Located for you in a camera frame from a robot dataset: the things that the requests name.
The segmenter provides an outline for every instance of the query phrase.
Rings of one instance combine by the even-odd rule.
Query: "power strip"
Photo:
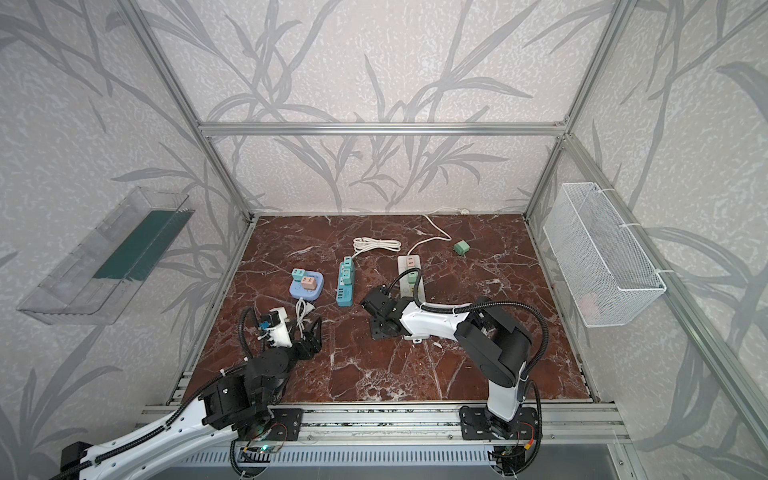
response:
[[[421,268],[422,261],[418,255],[400,255],[397,257],[397,273],[403,273],[409,268]],[[400,279],[400,296],[413,296],[413,281],[415,281],[415,272]],[[426,302],[424,295],[424,273],[422,271],[422,281],[419,282],[418,290],[419,300]]]

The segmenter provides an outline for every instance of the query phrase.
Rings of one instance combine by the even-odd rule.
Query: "leaf pattern wallpaper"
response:
[[[766,14],[764,0],[638,2],[576,135],[768,394]],[[566,157],[535,236],[592,384],[621,407],[649,476],[768,478],[663,301],[625,327],[584,328],[541,232],[568,181],[584,179]]]
[[[0,477],[165,402],[246,227],[115,5],[0,5]],[[16,306],[135,186],[184,192],[189,223],[114,325]]]
[[[205,121],[561,121],[602,2],[141,2]],[[510,210],[549,137],[228,137],[256,212]]]

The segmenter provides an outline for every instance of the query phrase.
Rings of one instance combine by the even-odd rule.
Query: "blue power strip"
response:
[[[336,305],[352,306],[352,290],[355,285],[355,264],[352,257],[344,257],[339,263],[339,285],[336,288]]]

